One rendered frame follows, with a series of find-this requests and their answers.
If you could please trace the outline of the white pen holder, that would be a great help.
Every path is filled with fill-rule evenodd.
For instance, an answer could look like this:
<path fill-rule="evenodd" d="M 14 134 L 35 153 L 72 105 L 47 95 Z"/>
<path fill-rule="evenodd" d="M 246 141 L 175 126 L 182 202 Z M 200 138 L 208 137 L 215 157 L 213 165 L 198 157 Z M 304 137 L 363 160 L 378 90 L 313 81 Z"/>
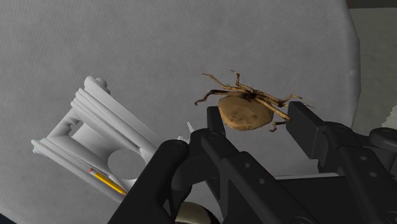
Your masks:
<path fill-rule="evenodd" d="M 33 153 L 45 156 L 86 181 L 116 202 L 125 197 L 89 172 L 93 169 L 129 191 L 135 179 L 116 175 L 108 166 L 119 150 L 137 153 L 148 163 L 164 138 L 154 133 L 116 99 L 101 78 L 86 77 L 75 93 L 71 109 L 41 140 L 33 140 Z"/>

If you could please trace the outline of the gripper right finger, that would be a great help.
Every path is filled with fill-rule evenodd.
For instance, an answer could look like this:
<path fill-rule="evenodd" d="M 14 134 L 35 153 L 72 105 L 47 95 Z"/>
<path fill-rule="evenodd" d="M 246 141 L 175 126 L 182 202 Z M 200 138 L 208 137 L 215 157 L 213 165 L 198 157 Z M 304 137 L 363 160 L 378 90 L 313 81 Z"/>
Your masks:
<path fill-rule="evenodd" d="M 325 122 L 301 102 L 289 104 L 286 130 L 319 172 L 345 176 L 364 224 L 397 224 L 397 180 L 373 151 L 397 156 L 397 130 L 376 128 L 368 136 L 337 122 Z"/>

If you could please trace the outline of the yellow pencil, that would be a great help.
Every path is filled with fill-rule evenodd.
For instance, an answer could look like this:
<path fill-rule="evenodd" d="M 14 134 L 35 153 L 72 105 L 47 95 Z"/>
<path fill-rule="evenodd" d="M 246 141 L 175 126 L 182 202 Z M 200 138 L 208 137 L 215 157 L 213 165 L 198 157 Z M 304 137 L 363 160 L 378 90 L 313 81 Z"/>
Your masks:
<path fill-rule="evenodd" d="M 110 179 L 109 177 L 107 177 L 106 175 L 96 171 L 93 168 L 90 168 L 88 170 L 88 173 L 91 174 L 92 176 L 94 176 L 95 178 L 97 178 L 98 180 L 102 181 L 105 185 L 109 186 L 110 188 L 112 188 L 114 191 L 122 194 L 122 195 L 126 195 L 127 192 L 117 183 L 115 183 L 112 179 Z"/>

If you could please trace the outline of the beige round object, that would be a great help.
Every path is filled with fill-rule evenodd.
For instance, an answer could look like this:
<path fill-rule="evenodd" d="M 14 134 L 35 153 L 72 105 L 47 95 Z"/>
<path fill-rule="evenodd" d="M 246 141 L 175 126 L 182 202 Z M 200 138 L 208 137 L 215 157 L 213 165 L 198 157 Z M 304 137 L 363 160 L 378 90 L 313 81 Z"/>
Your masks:
<path fill-rule="evenodd" d="M 220 224 L 217 217 L 205 207 L 194 202 L 183 202 L 175 224 Z"/>

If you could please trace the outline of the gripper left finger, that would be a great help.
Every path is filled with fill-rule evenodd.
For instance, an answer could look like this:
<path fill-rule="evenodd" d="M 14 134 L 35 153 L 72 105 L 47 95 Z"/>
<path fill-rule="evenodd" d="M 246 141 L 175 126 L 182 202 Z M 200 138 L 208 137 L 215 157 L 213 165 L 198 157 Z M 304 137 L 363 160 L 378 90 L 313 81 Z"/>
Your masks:
<path fill-rule="evenodd" d="M 249 153 L 225 136 L 219 109 L 207 109 L 207 128 L 190 143 L 163 142 L 108 224 L 175 224 L 192 185 L 209 183 L 222 224 L 314 224 L 304 208 Z"/>

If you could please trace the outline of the brown toy spider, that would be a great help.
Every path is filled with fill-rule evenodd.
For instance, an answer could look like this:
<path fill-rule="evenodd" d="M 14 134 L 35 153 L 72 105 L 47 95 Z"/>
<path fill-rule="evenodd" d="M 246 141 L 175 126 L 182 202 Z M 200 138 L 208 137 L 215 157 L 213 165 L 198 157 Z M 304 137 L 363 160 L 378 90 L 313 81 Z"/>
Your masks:
<path fill-rule="evenodd" d="M 275 132 L 278 126 L 291 121 L 291 117 L 281 111 L 281 108 L 287 107 L 292 98 L 300 99 L 300 96 L 290 94 L 284 99 L 276 98 L 242 84 L 240 73 L 234 70 L 232 72 L 236 75 L 234 86 L 224 85 L 213 75 L 206 73 L 222 89 L 210 90 L 202 99 L 195 101 L 194 105 L 205 102 L 211 95 L 222 96 L 218 103 L 221 119 L 231 129 L 240 131 L 255 130 L 270 124 L 270 131 Z"/>

